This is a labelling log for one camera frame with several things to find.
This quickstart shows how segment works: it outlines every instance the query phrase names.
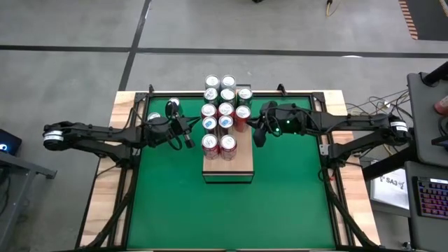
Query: green tabletop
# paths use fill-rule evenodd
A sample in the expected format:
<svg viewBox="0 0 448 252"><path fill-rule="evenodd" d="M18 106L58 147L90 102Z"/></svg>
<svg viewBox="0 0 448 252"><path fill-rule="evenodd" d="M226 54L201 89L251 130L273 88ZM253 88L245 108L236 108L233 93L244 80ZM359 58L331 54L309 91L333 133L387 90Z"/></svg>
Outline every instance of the green tabletop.
<svg viewBox="0 0 448 252"><path fill-rule="evenodd" d="M273 98L253 100L253 111ZM309 98L274 98L310 108ZM165 114L167 99L149 111ZM200 98L183 98L185 116L198 116ZM267 136L253 145L251 184L206 184L202 178L201 121L196 147L145 148L129 230L129 249L332 249L333 231L313 136Z"/></svg>

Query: wooden block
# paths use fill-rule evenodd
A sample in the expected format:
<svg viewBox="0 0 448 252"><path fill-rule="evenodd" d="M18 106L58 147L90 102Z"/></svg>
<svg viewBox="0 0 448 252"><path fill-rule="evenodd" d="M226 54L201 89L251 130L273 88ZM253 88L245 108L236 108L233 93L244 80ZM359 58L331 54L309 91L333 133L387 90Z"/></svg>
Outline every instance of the wooden block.
<svg viewBox="0 0 448 252"><path fill-rule="evenodd" d="M234 159L227 161L218 157L214 160L209 160L204 157L202 168L204 176L253 175L252 131L250 127L245 132L232 130L230 134L237 140L237 154Z"/></svg>

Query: keyboard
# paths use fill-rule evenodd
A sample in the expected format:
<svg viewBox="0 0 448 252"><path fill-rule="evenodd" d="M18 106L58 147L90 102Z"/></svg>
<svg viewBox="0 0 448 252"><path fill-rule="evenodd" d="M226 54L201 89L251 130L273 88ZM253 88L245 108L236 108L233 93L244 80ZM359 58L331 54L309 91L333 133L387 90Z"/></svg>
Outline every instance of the keyboard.
<svg viewBox="0 0 448 252"><path fill-rule="evenodd" d="M420 216L448 219L448 181L436 178L413 178L417 212Z"/></svg>

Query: gray floor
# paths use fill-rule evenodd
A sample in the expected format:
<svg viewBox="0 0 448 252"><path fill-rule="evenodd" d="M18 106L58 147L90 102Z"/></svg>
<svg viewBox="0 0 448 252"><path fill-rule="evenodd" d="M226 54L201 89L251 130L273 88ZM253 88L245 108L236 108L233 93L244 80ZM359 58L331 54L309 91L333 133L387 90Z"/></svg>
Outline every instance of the gray floor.
<svg viewBox="0 0 448 252"><path fill-rule="evenodd" d="M0 44L131 46L144 0L3 0ZM325 18L325 1L153 0L140 47L446 53L415 41L398 0L345 0ZM98 159L42 147L42 128L61 120L107 125L128 54L0 50L0 127L24 139L21 157L57 169L39 178L12 251L72 249ZM137 54L127 90L198 90L208 74L232 74L254 89L343 90L347 102L406 88L406 74L443 59ZM376 158L385 154L373 153ZM374 213L381 243L409 239L401 217Z"/></svg>

